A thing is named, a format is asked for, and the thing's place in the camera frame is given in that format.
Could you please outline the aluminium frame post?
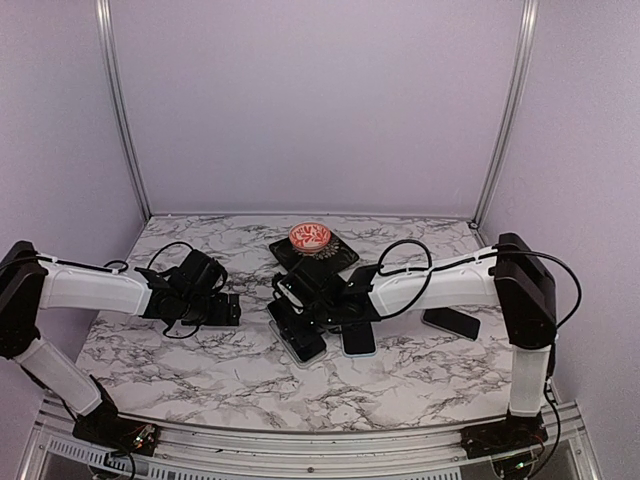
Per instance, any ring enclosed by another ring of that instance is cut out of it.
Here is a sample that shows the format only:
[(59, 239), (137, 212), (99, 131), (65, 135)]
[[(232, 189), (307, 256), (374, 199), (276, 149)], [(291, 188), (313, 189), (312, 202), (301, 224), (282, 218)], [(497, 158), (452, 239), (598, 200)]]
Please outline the aluminium frame post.
[(509, 143), (521, 104), (534, 46), (540, 2), (523, 2), (520, 27), (516, 42), (515, 56), (507, 97), (503, 108), (499, 129), (492, 149), (491, 159), (473, 215), (473, 223), (480, 229), (485, 222), (492, 198), (495, 194), (500, 173), (506, 162)]
[(125, 95), (121, 82), (116, 39), (112, 22), (111, 2), (108, 0), (97, 0), (95, 2), (95, 10), (103, 63), (111, 104), (115, 116), (116, 129), (139, 211), (144, 222), (148, 222), (152, 217), (151, 204), (144, 185), (142, 171), (134, 145), (134, 138), (126, 111)]

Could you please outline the left aluminium frame post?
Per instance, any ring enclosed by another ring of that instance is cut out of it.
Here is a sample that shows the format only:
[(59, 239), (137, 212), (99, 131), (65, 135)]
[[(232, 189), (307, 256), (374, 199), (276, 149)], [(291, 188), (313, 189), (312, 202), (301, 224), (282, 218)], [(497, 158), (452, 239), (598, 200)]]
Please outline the left aluminium frame post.
[(148, 222), (152, 217), (151, 204), (144, 185), (142, 171), (134, 145), (134, 138), (126, 111), (125, 95), (121, 82), (116, 39), (112, 22), (111, 2), (108, 0), (97, 0), (95, 2), (95, 10), (103, 63), (111, 104), (115, 116), (116, 129), (139, 211), (144, 222)]

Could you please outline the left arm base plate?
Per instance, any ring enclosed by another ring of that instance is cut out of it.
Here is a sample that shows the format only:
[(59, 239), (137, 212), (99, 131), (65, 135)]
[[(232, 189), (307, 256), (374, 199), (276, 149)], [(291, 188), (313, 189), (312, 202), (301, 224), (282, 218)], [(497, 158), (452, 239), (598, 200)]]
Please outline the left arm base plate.
[(149, 457), (156, 450), (158, 434), (159, 427), (155, 424), (120, 417), (82, 417), (72, 431), (76, 439)]

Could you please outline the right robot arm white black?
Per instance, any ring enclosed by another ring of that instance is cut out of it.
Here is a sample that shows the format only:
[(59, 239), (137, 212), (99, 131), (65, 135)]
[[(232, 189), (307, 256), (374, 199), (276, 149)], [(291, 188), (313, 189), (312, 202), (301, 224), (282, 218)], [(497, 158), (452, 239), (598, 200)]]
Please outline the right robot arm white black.
[(558, 331), (556, 285), (541, 262), (544, 254), (514, 233), (501, 235), (493, 247), (441, 261), (421, 241), (415, 244), (425, 262), (388, 269), (380, 256), (348, 279), (303, 258), (272, 280), (271, 328), (289, 355), (307, 364), (325, 352), (326, 333), (340, 335), (345, 355), (370, 356), (377, 322), (417, 310), (435, 323), (462, 306), (497, 306), (512, 347), (512, 380), (507, 417), (497, 423), (495, 438), (506, 448), (519, 446), (540, 414)]

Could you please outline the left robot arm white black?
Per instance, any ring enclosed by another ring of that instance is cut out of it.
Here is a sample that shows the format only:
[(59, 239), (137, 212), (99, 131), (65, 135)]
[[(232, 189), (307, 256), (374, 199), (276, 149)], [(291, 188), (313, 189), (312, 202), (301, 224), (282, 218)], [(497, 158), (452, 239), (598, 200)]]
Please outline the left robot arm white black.
[(114, 312), (160, 321), (167, 328), (236, 327), (240, 301), (224, 292), (227, 279), (217, 260), (196, 249), (178, 266), (158, 272), (72, 262), (18, 241), (1, 260), (1, 355), (62, 399), (102, 443), (119, 444), (127, 430), (115, 402), (44, 338), (39, 314)]

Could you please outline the grey translucent phone case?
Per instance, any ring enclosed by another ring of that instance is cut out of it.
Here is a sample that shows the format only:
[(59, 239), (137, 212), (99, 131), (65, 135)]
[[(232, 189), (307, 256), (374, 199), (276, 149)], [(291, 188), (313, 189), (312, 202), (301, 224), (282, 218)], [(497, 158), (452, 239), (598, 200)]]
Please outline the grey translucent phone case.
[(275, 336), (275, 338), (279, 341), (279, 343), (282, 345), (282, 347), (284, 348), (284, 351), (287, 353), (288, 357), (293, 361), (293, 363), (300, 369), (307, 369), (309, 368), (311, 365), (313, 365), (314, 363), (317, 363), (321, 360), (323, 360), (326, 356), (327, 356), (327, 349), (324, 348), (321, 352), (314, 354), (311, 356), (310, 359), (308, 360), (301, 360), (297, 354), (295, 353), (295, 351), (293, 350), (293, 348), (285, 341), (285, 339), (282, 337), (281, 332), (276, 324), (276, 322), (274, 320), (270, 320), (268, 322), (269, 325), (269, 329), (271, 330), (271, 332), (273, 333), (273, 335)]

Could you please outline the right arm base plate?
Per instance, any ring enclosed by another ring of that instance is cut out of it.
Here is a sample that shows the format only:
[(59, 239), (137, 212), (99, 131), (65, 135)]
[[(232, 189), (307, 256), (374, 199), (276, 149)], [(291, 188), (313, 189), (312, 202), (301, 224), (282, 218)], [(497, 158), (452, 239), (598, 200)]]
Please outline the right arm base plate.
[(507, 420), (466, 427), (461, 430), (461, 447), (469, 459), (508, 453), (548, 440), (546, 429)]

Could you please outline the black square floral plate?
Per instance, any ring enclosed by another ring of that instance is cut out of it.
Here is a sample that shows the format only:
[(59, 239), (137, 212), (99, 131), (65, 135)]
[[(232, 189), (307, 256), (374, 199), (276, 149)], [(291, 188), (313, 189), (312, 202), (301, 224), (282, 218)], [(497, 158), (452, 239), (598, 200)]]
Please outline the black square floral plate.
[(313, 254), (296, 250), (288, 238), (271, 243), (269, 250), (287, 272), (305, 274), (320, 282), (348, 269), (360, 259), (336, 234), (331, 236), (326, 247)]

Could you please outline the front aluminium rail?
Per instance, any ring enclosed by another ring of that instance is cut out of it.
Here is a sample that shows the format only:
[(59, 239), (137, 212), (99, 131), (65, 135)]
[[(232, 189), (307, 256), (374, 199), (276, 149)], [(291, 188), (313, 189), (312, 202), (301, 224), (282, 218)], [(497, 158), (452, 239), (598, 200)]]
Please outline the front aluminium rail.
[(47, 397), (20, 462), (19, 479), (495, 479), (500, 467), (530, 463), (540, 479), (602, 476), (575, 403), (545, 408), (549, 434), (533, 445), (471, 459), (465, 423), (389, 431), (288, 432), (217, 428), (159, 421), (151, 457), (114, 458), (76, 439), (60, 401)]

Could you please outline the right aluminium frame post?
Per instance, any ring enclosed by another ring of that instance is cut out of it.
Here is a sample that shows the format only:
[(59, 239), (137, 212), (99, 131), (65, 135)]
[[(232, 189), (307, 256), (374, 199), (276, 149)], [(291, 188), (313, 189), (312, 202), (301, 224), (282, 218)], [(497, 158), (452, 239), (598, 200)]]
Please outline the right aluminium frame post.
[(506, 162), (509, 143), (521, 104), (534, 46), (540, 2), (523, 2), (520, 27), (516, 42), (515, 56), (507, 97), (503, 108), (499, 129), (492, 149), (491, 159), (473, 215), (473, 223), (480, 229), (485, 222), (492, 198), (495, 194), (500, 173)]

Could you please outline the red white patterned bowl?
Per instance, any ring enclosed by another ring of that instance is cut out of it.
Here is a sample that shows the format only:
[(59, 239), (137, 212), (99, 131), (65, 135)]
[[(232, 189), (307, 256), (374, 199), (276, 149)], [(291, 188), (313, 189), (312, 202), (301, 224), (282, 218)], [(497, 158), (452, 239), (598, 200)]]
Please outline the red white patterned bowl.
[(288, 234), (292, 247), (302, 253), (315, 253), (324, 249), (331, 237), (330, 229), (317, 222), (299, 223)]

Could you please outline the black smartphone teal edge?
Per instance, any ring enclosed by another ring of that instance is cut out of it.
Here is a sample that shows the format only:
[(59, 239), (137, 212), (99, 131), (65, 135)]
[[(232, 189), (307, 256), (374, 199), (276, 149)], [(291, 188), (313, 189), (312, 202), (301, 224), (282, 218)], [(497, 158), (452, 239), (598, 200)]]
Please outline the black smartphone teal edge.
[(319, 338), (309, 343), (295, 344), (293, 351), (299, 363), (307, 364), (321, 357), (326, 352), (326, 343), (322, 338)]

